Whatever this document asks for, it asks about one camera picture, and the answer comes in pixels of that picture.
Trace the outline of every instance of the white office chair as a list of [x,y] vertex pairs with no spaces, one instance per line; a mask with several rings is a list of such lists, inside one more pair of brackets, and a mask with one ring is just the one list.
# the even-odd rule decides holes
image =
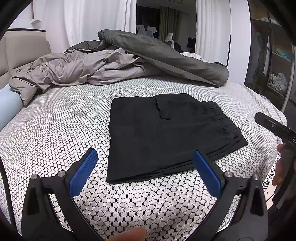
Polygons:
[[173,34],[169,33],[165,38],[165,43],[170,47],[174,48],[175,41],[172,38],[173,38]]

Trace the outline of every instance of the folded black pants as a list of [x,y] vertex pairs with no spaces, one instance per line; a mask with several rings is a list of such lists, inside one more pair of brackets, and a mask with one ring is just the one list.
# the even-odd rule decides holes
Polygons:
[[217,160],[248,143],[215,102],[188,94],[115,98],[107,182],[139,182],[193,169],[193,152]]

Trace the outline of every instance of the human hand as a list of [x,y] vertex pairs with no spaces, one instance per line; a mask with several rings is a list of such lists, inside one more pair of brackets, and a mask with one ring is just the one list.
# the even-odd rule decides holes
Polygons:
[[[285,146],[283,144],[279,144],[277,146],[277,150],[278,152],[282,152],[283,148]],[[283,180],[283,165],[282,165],[282,159],[280,158],[277,163],[276,163],[276,171],[274,174],[274,178],[272,179],[272,185],[275,187],[276,185],[278,185],[282,180]],[[294,161],[294,170],[296,171],[296,160]],[[292,197],[294,197],[296,194],[296,185],[293,187],[293,189],[291,190],[290,194],[288,195],[288,199],[291,199]]]
[[144,227],[135,227],[126,232],[112,236],[107,241],[142,241],[145,239],[147,230]]

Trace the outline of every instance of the beige headboard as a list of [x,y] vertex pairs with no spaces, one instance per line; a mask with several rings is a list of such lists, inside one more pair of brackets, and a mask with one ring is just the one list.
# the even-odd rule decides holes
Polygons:
[[11,70],[51,53],[44,30],[12,28],[0,41],[0,89],[8,84]]

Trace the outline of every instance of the hexagonal pattern fabric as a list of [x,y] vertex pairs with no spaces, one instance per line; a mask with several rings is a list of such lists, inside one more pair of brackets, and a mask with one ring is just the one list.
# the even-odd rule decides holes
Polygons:
[[[278,154],[276,145],[281,140],[257,125],[254,116],[261,111],[283,124],[286,118],[269,100],[246,86],[227,82],[215,88],[161,76],[105,86],[58,87],[36,96],[0,132],[0,155],[19,231],[30,176],[38,173],[46,177],[67,170],[88,148],[94,148],[99,154],[98,163],[74,200],[102,238],[134,226],[147,228],[148,241],[187,238],[215,203],[195,169],[138,183],[106,183],[112,99],[162,93],[188,93],[199,101],[216,102],[249,143],[217,160],[217,164],[240,177],[258,173],[261,180],[267,177],[263,185],[268,185],[272,177],[269,171],[274,170]],[[231,219],[238,199],[233,200],[221,227]],[[62,225],[70,229],[54,195],[52,201]],[[0,207],[8,217],[2,179]]]

